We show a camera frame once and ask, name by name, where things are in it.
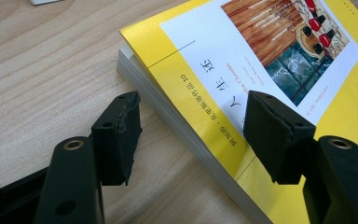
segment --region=wooden table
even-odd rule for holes
[[[183,2],[0,0],[1,187],[48,166],[61,140],[90,134],[132,91],[116,70],[118,31]],[[145,103],[141,122],[130,184],[103,188],[108,223],[250,222]]]

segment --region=wood grain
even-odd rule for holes
[[[117,72],[119,30],[185,0],[0,0],[0,186],[49,164],[62,140],[89,135],[108,104],[132,91]],[[130,184],[103,188],[108,223],[249,223],[156,112]]]

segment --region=yellow book cover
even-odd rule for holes
[[[221,166],[274,223],[308,222],[303,181],[272,183],[243,138],[249,90],[276,96],[315,124],[315,139],[338,135],[358,144],[358,11],[348,0],[314,0],[315,9],[308,2],[189,1],[121,31]]]

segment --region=metal ring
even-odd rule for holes
[[[333,145],[334,147],[338,147],[341,149],[351,149],[351,144],[345,140],[338,139],[338,138],[331,138],[328,142]]]
[[[65,145],[63,145],[63,149],[76,150],[76,149],[83,147],[83,145],[84,145],[84,142],[82,140],[76,139],[76,140],[72,140],[72,141],[65,143]]]

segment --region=book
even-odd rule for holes
[[[272,183],[241,134],[248,90],[277,96],[317,125],[315,138],[358,144],[358,11],[313,2],[189,1],[121,31],[117,70],[256,223],[308,215],[303,180]],[[322,28],[307,36],[314,14]]]

